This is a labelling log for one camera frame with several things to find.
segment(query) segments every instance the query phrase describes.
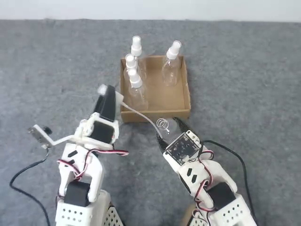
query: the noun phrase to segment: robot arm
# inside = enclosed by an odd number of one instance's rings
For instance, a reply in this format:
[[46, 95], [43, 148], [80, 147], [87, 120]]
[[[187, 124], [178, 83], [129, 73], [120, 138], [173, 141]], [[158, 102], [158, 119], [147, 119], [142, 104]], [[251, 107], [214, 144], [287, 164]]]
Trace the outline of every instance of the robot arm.
[[187, 126], [178, 124], [183, 133], [170, 145], [157, 139], [163, 157], [196, 202], [188, 225], [256, 226], [244, 198], [237, 193], [236, 183], [212, 160], [212, 151], [204, 146], [199, 156], [199, 138]]
[[[88, 119], [80, 121], [73, 135], [54, 141], [49, 136], [49, 129], [43, 130], [38, 125], [29, 129], [45, 149], [68, 142], [62, 158], [58, 160], [61, 175], [58, 190], [61, 199], [57, 203], [55, 217], [58, 226], [96, 226], [108, 220], [123, 225], [111, 206], [109, 193], [101, 190], [104, 168], [93, 153], [128, 154], [126, 151], [113, 150], [114, 142], [119, 137], [115, 115], [123, 96], [114, 87], [105, 85], [98, 89], [98, 93], [100, 96], [94, 112]], [[90, 183], [81, 182], [82, 177], [90, 178]]]

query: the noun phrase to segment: black wire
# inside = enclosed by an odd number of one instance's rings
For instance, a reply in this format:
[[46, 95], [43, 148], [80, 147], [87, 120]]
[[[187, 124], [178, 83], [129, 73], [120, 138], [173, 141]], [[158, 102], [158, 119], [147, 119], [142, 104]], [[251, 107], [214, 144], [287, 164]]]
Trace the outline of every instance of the black wire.
[[209, 220], [209, 212], [207, 212], [206, 217], [207, 217], [208, 226], [211, 226], [211, 223], [210, 223], [210, 220]]
[[241, 162], [241, 164], [243, 166], [244, 180], [245, 180], [245, 187], [246, 187], [246, 194], [248, 196], [248, 200], [249, 200], [249, 203], [250, 203], [251, 214], [253, 215], [255, 222], [257, 222], [255, 211], [254, 211], [254, 207], [253, 207], [253, 203], [252, 203], [252, 199], [251, 199], [251, 194], [250, 194], [250, 190], [249, 190], [249, 185], [248, 185], [248, 180], [247, 180], [247, 173], [246, 173], [246, 165], [245, 165], [244, 160], [239, 156], [239, 154], [237, 154], [236, 152], [232, 151], [230, 148], [227, 148], [226, 146], [221, 145], [221, 144], [219, 144], [219, 143], [217, 143], [215, 141], [212, 141], [212, 140], [201, 141], [201, 149], [200, 149], [199, 154], [203, 151], [204, 143], [211, 143], [211, 144], [217, 145], [217, 146], [225, 149], [226, 151], [230, 152], [231, 154], [235, 155], [240, 160], [240, 162]]
[[35, 166], [39, 165], [40, 163], [44, 162], [44, 161], [47, 159], [47, 157], [49, 156], [49, 150], [48, 150], [48, 148], [46, 149], [46, 151], [47, 151], [47, 153], [46, 153], [46, 156], [45, 156], [45, 158], [44, 158], [43, 160], [34, 162], [33, 164], [30, 164], [29, 166], [27, 166], [27, 167], [25, 167], [24, 169], [22, 169], [22, 170], [20, 170], [19, 172], [17, 172], [17, 173], [13, 176], [13, 178], [11, 179], [11, 181], [10, 181], [10, 183], [9, 183], [9, 186], [10, 186], [12, 189], [14, 189], [15, 191], [20, 192], [20, 193], [26, 195], [27, 197], [31, 198], [32, 200], [34, 200], [34, 201], [41, 207], [41, 209], [43, 210], [44, 215], [45, 215], [45, 218], [46, 218], [46, 221], [47, 221], [47, 226], [50, 226], [49, 217], [48, 217], [47, 211], [46, 211], [45, 207], [43, 206], [43, 204], [42, 204], [39, 200], [37, 200], [37, 198], [34, 197], [33, 195], [31, 195], [31, 194], [29, 194], [29, 193], [23, 191], [23, 190], [20, 189], [20, 188], [17, 188], [17, 187], [15, 187], [15, 186], [13, 186], [13, 182], [15, 181], [15, 179], [16, 179], [20, 174], [24, 173], [25, 171], [27, 171], [28, 169], [30, 169], [30, 168], [32, 168], [32, 167], [35, 167]]

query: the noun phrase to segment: cardboard tray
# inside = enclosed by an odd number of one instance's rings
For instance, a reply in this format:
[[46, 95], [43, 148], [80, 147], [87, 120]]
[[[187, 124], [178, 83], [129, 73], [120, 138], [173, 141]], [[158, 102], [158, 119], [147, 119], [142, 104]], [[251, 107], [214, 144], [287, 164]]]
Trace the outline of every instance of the cardboard tray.
[[[187, 69], [183, 56], [181, 60], [181, 70], [176, 86], [167, 87], [162, 80], [163, 58], [165, 56], [150, 56], [146, 58], [147, 80], [144, 82], [147, 88], [147, 99], [149, 107], [146, 111], [140, 111], [152, 120], [158, 118], [180, 117], [187, 119], [190, 116], [190, 92], [187, 83]], [[123, 71], [126, 67], [125, 59], [120, 62], [120, 89], [127, 104], [129, 99], [128, 85], [125, 83]], [[121, 106], [121, 118], [123, 122], [146, 121], [141, 116], [127, 110]]]

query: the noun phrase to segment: white wall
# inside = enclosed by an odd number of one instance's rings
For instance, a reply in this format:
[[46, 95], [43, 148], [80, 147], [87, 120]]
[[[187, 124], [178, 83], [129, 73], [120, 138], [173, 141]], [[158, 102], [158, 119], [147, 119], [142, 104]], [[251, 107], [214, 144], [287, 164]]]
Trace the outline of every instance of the white wall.
[[0, 19], [301, 22], [301, 0], [0, 0]]

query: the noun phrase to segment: spray pump cap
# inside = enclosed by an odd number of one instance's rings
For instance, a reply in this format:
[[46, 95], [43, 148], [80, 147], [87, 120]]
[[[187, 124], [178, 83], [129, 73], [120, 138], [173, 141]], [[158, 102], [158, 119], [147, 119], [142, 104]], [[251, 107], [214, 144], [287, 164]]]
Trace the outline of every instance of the spray pump cap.
[[133, 43], [131, 47], [131, 53], [135, 56], [138, 57], [142, 53], [142, 47], [141, 47], [141, 38], [140, 36], [134, 36], [133, 37]]
[[142, 80], [136, 69], [130, 69], [128, 75], [130, 77], [132, 88], [140, 88], [142, 86]]
[[173, 45], [166, 52], [167, 58], [170, 60], [176, 59], [179, 54], [180, 47], [181, 43], [179, 41], [174, 41]]
[[137, 62], [135, 61], [135, 58], [132, 54], [126, 55], [126, 66], [128, 69], [130, 68], [136, 68], [137, 69]]

